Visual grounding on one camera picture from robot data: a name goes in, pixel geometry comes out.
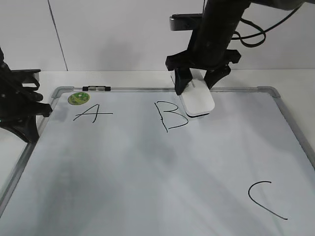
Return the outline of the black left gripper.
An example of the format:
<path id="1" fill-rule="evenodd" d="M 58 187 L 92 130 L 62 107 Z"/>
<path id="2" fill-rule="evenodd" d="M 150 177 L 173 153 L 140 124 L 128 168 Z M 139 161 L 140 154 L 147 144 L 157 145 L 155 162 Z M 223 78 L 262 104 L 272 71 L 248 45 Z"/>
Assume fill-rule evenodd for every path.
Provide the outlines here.
<path id="1" fill-rule="evenodd" d="M 40 85 L 22 84 L 12 75 L 12 70 L 0 53 L 0 127 L 15 134 L 26 143 L 39 139 L 36 117 L 49 117 L 52 108 L 42 103 L 38 93 Z"/>

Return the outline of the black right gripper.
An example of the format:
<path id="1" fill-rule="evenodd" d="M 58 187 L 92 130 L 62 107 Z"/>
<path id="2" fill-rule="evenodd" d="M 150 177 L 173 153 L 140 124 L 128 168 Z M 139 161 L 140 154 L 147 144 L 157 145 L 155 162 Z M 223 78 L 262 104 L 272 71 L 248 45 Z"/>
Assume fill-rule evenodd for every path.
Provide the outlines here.
<path id="1" fill-rule="evenodd" d="M 229 63 L 236 64 L 241 58 L 237 50 L 225 49 L 218 55 L 207 52 L 193 52 L 197 32 L 193 31 L 186 50 L 174 55 L 167 56 L 165 65 L 168 71 L 175 72 L 175 92 L 181 95 L 188 83 L 192 80 L 192 74 L 189 68 L 213 70 L 207 71 L 204 81 L 211 89 L 219 80 L 230 74 Z"/>

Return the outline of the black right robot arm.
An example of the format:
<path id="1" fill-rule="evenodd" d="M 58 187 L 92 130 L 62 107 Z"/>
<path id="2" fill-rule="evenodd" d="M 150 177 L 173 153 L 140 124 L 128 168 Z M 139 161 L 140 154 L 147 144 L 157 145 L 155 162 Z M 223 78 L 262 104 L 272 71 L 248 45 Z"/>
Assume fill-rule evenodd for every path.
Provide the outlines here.
<path id="1" fill-rule="evenodd" d="M 192 69 L 206 72 L 204 81 L 211 89 L 219 80 L 229 75 L 230 63 L 236 64 L 241 58 L 237 50 L 230 50 L 232 40 L 240 42 L 248 48 L 258 47 L 264 40 L 256 44 L 245 42 L 236 28 L 240 22 L 250 25 L 256 30 L 256 36 L 272 30 L 262 29 L 251 21 L 243 19 L 245 10 L 252 3 L 251 0 L 206 0 L 202 13 L 173 14 L 169 18 L 172 31 L 188 31 L 191 37 L 186 50 L 168 56 L 165 65 L 168 71 L 175 73 L 175 92 L 181 95 L 192 80 Z"/>

